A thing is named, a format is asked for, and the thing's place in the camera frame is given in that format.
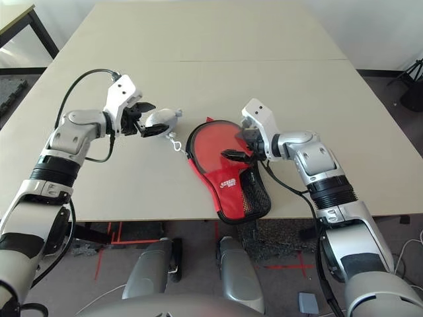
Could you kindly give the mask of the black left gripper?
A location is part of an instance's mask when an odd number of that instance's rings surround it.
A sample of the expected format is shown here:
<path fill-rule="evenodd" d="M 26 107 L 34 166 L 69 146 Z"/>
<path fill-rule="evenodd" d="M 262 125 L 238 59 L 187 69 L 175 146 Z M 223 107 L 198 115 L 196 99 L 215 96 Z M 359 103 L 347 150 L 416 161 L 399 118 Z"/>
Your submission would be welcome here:
<path fill-rule="evenodd" d="M 125 107 L 120 123 L 121 134 L 129 136 L 139 133 L 141 137 L 152 137 L 166 132 L 168 125 L 163 123 L 156 123 L 151 126 L 139 125 L 142 113 L 150 112 L 154 109 L 156 109 L 156 106 L 149 102 L 137 102 L 131 108 Z"/>

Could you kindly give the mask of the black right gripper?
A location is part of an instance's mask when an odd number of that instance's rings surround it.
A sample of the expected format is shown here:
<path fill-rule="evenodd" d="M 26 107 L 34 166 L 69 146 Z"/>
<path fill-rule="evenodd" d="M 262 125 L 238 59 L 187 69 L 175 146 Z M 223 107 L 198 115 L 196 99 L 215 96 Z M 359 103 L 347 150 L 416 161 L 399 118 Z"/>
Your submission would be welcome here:
<path fill-rule="evenodd" d="M 243 139 L 247 148 L 252 151 L 251 155 L 246 152 L 237 151 L 235 149 L 226 149 L 221 152 L 221 156 L 227 160 L 234 162 L 249 162 L 265 161 L 267 159 L 264 150 L 264 141 L 259 131 L 255 129 L 241 129 L 235 134 L 237 139 Z"/>

